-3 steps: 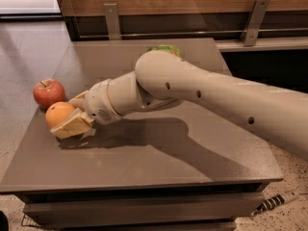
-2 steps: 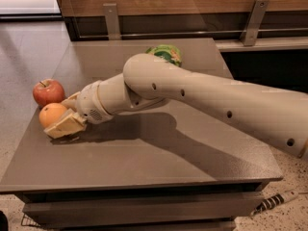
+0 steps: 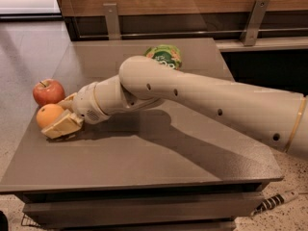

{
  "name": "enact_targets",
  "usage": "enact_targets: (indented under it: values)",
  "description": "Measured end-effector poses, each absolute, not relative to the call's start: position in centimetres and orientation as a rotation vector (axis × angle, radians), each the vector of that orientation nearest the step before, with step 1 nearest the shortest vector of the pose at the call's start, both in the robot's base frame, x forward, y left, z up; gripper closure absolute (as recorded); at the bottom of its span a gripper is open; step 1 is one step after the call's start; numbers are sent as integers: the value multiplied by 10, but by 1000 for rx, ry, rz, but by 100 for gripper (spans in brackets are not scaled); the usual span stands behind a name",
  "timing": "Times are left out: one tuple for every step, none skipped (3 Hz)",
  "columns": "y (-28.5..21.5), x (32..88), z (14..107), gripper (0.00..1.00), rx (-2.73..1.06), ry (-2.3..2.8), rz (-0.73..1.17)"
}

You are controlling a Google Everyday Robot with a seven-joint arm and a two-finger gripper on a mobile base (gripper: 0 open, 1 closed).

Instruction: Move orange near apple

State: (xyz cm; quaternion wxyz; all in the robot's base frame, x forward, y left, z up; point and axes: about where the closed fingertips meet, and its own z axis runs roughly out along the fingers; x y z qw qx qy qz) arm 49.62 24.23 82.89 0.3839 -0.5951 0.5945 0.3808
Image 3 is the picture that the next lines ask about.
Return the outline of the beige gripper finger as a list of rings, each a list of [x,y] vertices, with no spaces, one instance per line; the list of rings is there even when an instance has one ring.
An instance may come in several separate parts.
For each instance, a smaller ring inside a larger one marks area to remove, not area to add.
[[[65,110],[50,125],[41,130],[41,133],[49,139],[73,134],[83,126],[84,120],[70,110]]]
[[[67,96],[65,99],[61,100],[59,102],[59,105],[64,109],[64,110],[72,110],[72,105],[73,105],[73,100],[76,96],[76,92],[72,93],[71,95]]]

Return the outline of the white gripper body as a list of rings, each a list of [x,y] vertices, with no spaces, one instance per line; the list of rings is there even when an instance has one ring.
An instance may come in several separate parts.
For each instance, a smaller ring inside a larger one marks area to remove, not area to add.
[[[93,82],[82,87],[74,96],[71,106],[73,112],[88,124],[97,124],[110,118],[100,109],[96,101],[97,85],[97,82]]]

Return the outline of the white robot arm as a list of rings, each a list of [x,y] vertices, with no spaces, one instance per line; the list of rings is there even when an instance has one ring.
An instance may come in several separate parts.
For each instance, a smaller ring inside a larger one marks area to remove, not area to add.
[[[73,134],[120,113],[171,100],[278,151],[308,159],[308,105],[301,93],[181,72],[145,56],[125,60],[116,76],[82,87],[42,126],[49,139]]]

